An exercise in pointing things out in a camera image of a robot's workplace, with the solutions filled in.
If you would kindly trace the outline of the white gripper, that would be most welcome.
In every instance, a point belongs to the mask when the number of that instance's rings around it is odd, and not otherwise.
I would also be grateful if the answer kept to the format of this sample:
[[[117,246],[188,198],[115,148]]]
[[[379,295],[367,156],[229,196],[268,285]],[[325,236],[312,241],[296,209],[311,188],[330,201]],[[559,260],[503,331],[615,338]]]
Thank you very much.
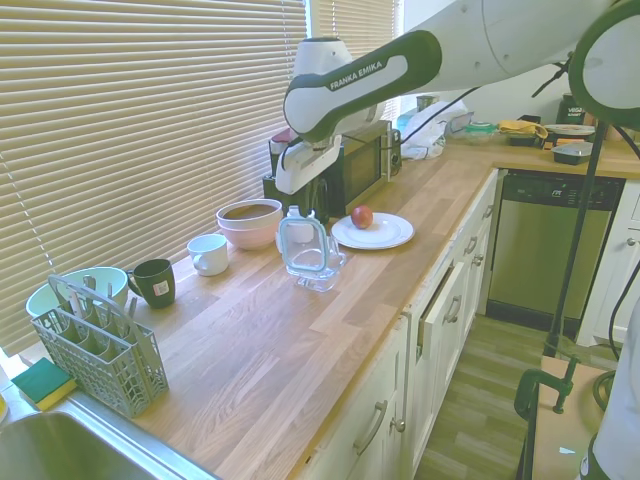
[[[295,194],[309,183],[306,193],[307,217],[317,214],[319,191],[321,223],[328,223],[330,219],[330,191],[326,179],[319,180],[316,177],[337,161],[341,142],[341,139],[333,139],[326,148],[314,150],[311,145],[301,141],[286,147],[277,163],[275,185],[278,191]]]

